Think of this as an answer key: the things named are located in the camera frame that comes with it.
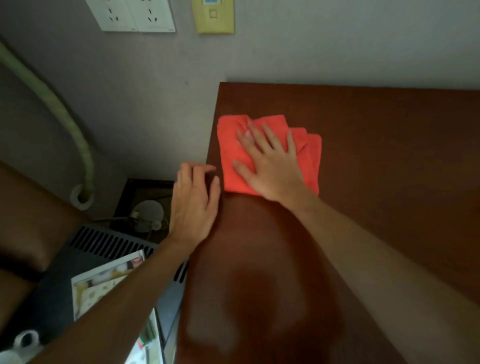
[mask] cloth fold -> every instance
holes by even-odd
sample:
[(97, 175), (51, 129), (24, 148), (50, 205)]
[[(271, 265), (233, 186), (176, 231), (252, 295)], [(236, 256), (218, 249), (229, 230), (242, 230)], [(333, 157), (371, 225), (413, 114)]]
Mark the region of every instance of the cloth fold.
[[(248, 115), (227, 115), (218, 120), (217, 136), (220, 144), (220, 157), (222, 161), (223, 180), (225, 191), (241, 194), (258, 193), (253, 190), (240, 177), (232, 165), (236, 159), (255, 172), (255, 164), (252, 158), (245, 152), (237, 139), (237, 130), (248, 132)], [(254, 125), (262, 133), (262, 124), (267, 124), (277, 135), (283, 148), (287, 149), (288, 124), (284, 115), (265, 116), (252, 120)], [(322, 154), (322, 138), (317, 134), (308, 134), (305, 128), (291, 128), (292, 136), (297, 149), (297, 161), (303, 175), (305, 184), (318, 195), (318, 171)]]

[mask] forearm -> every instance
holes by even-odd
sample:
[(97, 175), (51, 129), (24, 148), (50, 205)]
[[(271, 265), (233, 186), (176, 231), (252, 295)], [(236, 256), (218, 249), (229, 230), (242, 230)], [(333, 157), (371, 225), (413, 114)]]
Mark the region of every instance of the forearm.
[(321, 200), (292, 212), (407, 361), (479, 362), (474, 303)]
[(190, 252), (167, 237), (155, 253), (32, 362), (123, 363), (152, 308)]

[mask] microfiber cloth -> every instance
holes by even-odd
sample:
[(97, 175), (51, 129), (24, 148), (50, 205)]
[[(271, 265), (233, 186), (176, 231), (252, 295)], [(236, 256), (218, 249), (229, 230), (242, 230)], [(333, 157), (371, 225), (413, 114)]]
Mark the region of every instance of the microfiber cloth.
[[(237, 130), (248, 132), (249, 117), (247, 115), (222, 116), (218, 120), (217, 136), (220, 143), (220, 157), (222, 160), (223, 181), (225, 191), (238, 192), (241, 194), (258, 195), (240, 177), (232, 165), (236, 159), (255, 172), (255, 164), (252, 158), (245, 152), (237, 139)], [(288, 125), (283, 115), (266, 116), (252, 120), (254, 125), (262, 133), (262, 124), (267, 124), (277, 135), (283, 148), (287, 149)], [(297, 149), (297, 161), (303, 175), (305, 184), (318, 195), (318, 170), (322, 154), (322, 138), (317, 134), (308, 134), (305, 128), (291, 128), (293, 140)]]

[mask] person's left arm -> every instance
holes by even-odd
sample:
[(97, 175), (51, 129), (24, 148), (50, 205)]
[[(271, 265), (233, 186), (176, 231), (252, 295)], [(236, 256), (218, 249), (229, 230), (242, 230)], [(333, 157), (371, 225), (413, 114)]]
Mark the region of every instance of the person's left arm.
[(36, 357), (33, 364), (125, 362), (179, 265), (210, 232), (220, 183), (212, 166), (183, 163), (174, 184), (170, 233), (156, 251)]

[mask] person's left hand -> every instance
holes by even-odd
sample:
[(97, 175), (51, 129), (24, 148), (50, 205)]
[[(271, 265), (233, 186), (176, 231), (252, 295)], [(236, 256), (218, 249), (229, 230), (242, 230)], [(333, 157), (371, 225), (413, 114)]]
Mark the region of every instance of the person's left hand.
[(205, 185), (205, 173), (215, 169), (201, 163), (182, 163), (173, 185), (168, 236), (186, 244), (191, 252), (208, 236), (218, 212), (220, 179), (213, 178), (210, 196)]

